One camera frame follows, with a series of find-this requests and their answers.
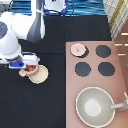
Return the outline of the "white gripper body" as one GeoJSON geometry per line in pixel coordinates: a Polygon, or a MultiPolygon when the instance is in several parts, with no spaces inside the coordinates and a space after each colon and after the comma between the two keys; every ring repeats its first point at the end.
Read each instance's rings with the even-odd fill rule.
{"type": "Polygon", "coordinates": [[[0,64],[37,65],[40,58],[33,52],[20,52],[17,54],[4,55],[0,53],[0,64]]]}

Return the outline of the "blue gripper fingers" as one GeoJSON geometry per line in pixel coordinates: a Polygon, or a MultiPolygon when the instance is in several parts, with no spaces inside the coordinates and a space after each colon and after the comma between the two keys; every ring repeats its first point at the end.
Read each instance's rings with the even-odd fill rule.
{"type": "Polygon", "coordinates": [[[25,64],[23,62],[15,62],[15,63],[9,63],[10,69],[22,69],[25,68],[25,64]]]}

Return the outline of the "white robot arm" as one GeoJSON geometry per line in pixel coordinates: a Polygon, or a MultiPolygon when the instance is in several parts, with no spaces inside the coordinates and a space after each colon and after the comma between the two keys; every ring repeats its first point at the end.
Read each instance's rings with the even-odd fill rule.
{"type": "Polygon", "coordinates": [[[5,11],[0,16],[0,65],[10,69],[24,69],[36,66],[40,59],[33,52],[24,52],[18,40],[36,43],[44,38],[44,13],[66,11],[66,0],[31,0],[30,16],[5,11]]]}

